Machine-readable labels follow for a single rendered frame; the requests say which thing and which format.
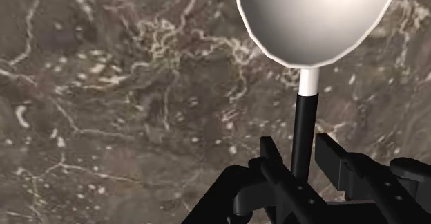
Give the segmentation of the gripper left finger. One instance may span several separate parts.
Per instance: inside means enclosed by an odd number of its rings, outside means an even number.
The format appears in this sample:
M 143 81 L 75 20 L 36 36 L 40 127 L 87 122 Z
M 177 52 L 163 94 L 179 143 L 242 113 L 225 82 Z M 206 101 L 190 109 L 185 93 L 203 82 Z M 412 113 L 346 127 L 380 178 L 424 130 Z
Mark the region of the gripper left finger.
M 323 224 L 326 202 L 284 166 L 270 136 L 249 166 L 225 168 L 182 224 L 247 224 L 265 209 L 271 224 Z

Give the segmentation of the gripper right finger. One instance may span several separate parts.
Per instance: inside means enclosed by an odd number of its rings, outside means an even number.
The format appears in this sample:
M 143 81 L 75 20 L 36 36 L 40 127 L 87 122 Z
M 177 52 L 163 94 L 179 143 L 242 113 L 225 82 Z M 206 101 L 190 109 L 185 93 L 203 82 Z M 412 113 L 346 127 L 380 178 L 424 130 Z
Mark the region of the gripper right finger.
M 353 207 L 366 205 L 369 224 L 431 224 L 431 165 L 399 157 L 382 165 L 316 135 L 315 161 Z

